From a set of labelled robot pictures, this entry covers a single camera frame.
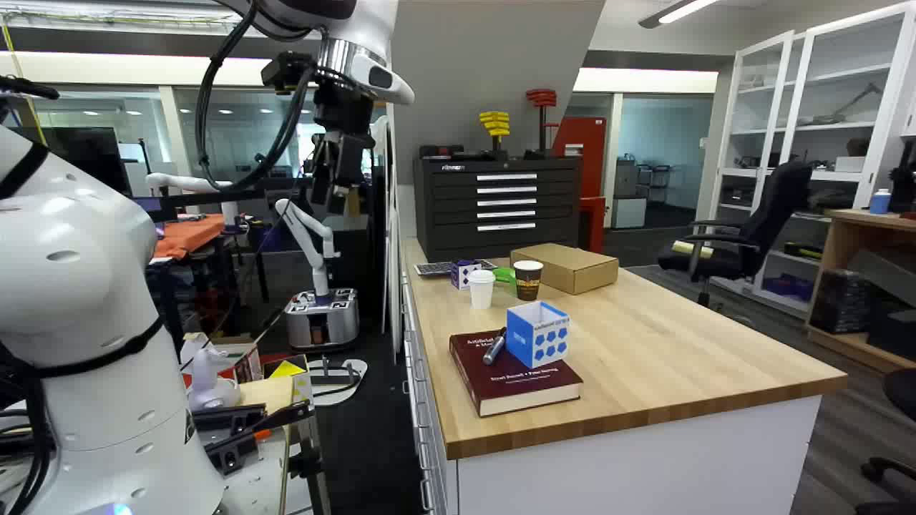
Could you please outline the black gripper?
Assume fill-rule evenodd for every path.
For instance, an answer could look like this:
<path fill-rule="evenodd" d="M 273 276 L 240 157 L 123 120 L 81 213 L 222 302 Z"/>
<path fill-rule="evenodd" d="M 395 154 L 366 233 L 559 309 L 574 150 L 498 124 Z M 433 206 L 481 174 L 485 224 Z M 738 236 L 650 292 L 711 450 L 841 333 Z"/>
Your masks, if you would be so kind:
<path fill-rule="evenodd" d="M 372 101 L 345 81 L 323 81 L 315 93 L 315 124 L 323 137 L 315 143 L 312 204 L 333 216 L 345 213 L 348 194 L 360 187 L 370 137 Z"/>

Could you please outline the small white robot arm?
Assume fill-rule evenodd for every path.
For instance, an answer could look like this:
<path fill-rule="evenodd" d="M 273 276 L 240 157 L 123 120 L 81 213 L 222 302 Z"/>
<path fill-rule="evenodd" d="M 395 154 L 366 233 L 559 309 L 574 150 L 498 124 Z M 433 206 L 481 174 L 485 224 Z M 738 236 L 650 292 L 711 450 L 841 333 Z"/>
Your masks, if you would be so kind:
<path fill-rule="evenodd" d="M 360 200 L 365 153 L 376 146 L 366 134 L 372 103 L 336 83 L 315 93 L 315 124 L 322 134 L 312 146 L 309 200 L 329 216 L 345 216 L 350 200 Z M 336 230 L 293 199 L 273 204 L 286 233 L 309 266 L 309 287 L 296 292 L 285 307 L 290 343 L 296 349 L 350 346 L 360 336 L 360 307 L 355 287 L 333 284 L 333 263 L 340 259 Z"/>

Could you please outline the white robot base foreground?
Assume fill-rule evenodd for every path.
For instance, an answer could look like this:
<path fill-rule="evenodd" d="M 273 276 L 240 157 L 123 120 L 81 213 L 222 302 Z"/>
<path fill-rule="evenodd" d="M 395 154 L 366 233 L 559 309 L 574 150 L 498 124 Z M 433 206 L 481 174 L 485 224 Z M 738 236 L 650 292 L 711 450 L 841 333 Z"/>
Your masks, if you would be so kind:
<path fill-rule="evenodd" d="M 153 252 L 136 200 L 0 129 L 0 343 L 34 435 L 10 515 L 222 511 L 224 479 L 150 292 Z"/>

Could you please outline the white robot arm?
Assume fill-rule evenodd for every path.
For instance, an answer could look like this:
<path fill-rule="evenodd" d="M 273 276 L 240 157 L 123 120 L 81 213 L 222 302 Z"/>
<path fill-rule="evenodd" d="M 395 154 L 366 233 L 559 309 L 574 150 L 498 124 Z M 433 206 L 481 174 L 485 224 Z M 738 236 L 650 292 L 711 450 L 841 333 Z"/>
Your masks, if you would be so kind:
<path fill-rule="evenodd" d="M 312 199 L 329 200 L 365 180 L 360 161 L 372 146 L 370 124 L 379 103 L 409 106 L 416 88 L 392 70 L 392 31 L 398 0 L 217 0 L 239 14 L 239 23 L 209 57 L 199 86 L 196 169 L 214 184 L 209 157 L 209 103 L 224 61 L 250 28 L 296 43 L 322 37 L 319 53 L 282 53 L 262 70 L 262 83 L 290 97 L 282 129 L 266 154 L 232 184 L 252 190 L 269 174 L 293 143 L 305 103 L 323 129 Z"/>

